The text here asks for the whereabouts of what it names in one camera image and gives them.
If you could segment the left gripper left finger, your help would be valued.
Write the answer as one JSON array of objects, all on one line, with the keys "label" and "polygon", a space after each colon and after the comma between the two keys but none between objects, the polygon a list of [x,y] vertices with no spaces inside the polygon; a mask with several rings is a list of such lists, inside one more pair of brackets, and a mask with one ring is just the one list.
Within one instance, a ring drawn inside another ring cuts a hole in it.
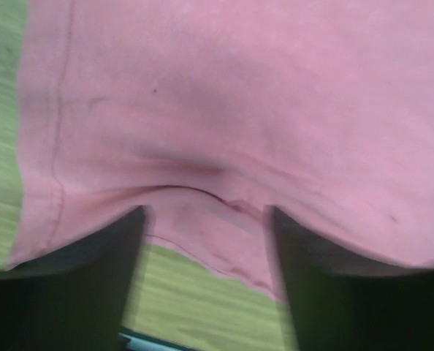
[{"label": "left gripper left finger", "polygon": [[120,335],[146,214],[0,270],[0,350],[125,350]]}]

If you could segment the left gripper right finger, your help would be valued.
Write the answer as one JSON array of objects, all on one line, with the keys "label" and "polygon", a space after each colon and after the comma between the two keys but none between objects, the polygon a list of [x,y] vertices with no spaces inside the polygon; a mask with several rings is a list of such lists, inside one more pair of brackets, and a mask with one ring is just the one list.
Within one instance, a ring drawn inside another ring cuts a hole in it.
[{"label": "left gripper right finger", "polygon": [[434,269],[353,252],[277,207],[270,227],[299,350],[434,350]]}]

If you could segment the pink red t shirt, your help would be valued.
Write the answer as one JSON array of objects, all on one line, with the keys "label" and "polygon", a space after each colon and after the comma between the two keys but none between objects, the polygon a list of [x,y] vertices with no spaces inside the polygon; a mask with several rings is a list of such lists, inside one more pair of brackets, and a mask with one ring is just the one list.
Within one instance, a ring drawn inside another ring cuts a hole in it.
[{"label": "pink red t shirt", "polygon": [[30,1],[9,267],[130,208],[279,298],[272,205],[434,268],[434,1]]}]

